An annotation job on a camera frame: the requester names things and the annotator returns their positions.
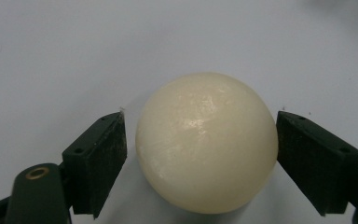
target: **white ball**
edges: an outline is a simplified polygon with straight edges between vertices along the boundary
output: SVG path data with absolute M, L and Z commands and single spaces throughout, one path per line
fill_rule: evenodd
M 138 122 L 136 151 L 168 202 L 203 214 L 232 211 L 266 183 L 277 160 L 274 120 L 244 83 L 216 73 L 156 91 Z

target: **cream sphere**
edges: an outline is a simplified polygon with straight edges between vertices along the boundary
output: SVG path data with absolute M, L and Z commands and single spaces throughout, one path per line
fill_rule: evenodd
M 185 210 L 219 214 L 249 202 L 277 160 L 275 122 L 233 77 L 199 73 L 156 91 L 138 121 L 136 152 L 150 185 Z

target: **brass insert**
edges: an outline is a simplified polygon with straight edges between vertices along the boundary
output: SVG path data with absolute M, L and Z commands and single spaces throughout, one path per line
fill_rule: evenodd
M 28 172 L 28 174 L 25 177 L 30 180 L 35 180 L 47 175 L 48 172 L 49 172 L 48 167 L 37 167 L 34 168 L 32 171 Z

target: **white table surface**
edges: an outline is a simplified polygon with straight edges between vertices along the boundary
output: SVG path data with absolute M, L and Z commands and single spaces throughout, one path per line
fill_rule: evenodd
M 129 157 L 98 219 L 80 223 L 351 223 L 320 217 L 279 163 L 245 207 L 206 216 L 166 203 L 134 150 L 141 109 L 183 74 L 246 82 L 358 148 L 358 0 L 0 1 L 0 199 L 15 176 L 125 108 Z

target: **screw hole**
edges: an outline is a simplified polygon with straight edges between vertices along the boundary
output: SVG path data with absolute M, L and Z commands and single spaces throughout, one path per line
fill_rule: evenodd
M 84 151 L 83 148 L 77 148 L 77 149 L 75 149 L 75 153 L 77 153 L 77 154 L 80 154 L 80 153 L 82 153 L 83 151 Z
M 49 171 L 48 167 L 38 167 L 28 172 L 28 174 L 25 177 L 30 180 L 39 179 L 40 177 L 47 175 L 48 171 Z
M 351 152 L 351 150 L 348 149 L 347 147 L 341 147 L 341 148 L 339 149 L 339 151 L 341 151 L 341 152 L 343 152 L 343 153 L 349 153 L 349 152 Z

